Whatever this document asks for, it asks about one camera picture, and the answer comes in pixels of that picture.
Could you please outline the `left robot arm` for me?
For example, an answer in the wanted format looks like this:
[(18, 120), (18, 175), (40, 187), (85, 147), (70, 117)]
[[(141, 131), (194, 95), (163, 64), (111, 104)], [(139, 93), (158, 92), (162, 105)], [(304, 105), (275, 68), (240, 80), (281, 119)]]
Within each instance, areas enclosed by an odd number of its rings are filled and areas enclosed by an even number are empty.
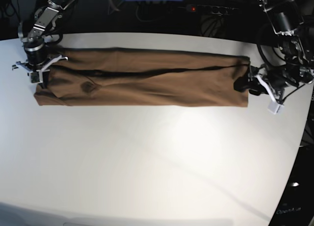
[[(256, 0), (268, 22), (260, 27), (256, 45), (263, 64), (251, 66), (244, 76), (234, 82), (234, 89), (249, 91), (255, 96), (268, 94), (271, 100), (283, 105), (288, 96), (285, 89), (300, 90), (314, 81), (314, 49), (310, 45), (309, 29), (314, 25), (312, 15), (302, 15), (296, 0)], [(265, 56), (261, 40), (264, 31), (271, 27), (283, 54), (283, 65), (273, 65)]]

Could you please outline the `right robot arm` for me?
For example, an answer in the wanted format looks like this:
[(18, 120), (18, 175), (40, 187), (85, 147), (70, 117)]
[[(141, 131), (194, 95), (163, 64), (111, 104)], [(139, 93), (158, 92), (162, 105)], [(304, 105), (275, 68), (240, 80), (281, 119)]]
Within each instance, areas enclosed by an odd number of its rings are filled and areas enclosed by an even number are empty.
[(46, 42), (45, 37), (56, 29), (56, 22), (63, 17), (65, 12), (77, 0), (48, 0), (46, 6), (38, 9), (34, 14), (34, 21), (29, 32), (23, 31), (23, 24), (19, 25), (18, 36), (23, 44), (26, 54), (25, 62), (16, 62), (12, 69), (23, 69), (27, 72), (31, 84), (45, 84), (46, 73), (50, 66), (58, 61), (68, 60), (62, 54), (48, 53), (48, 47), (59, 44), (63, 34), (53, 42)]

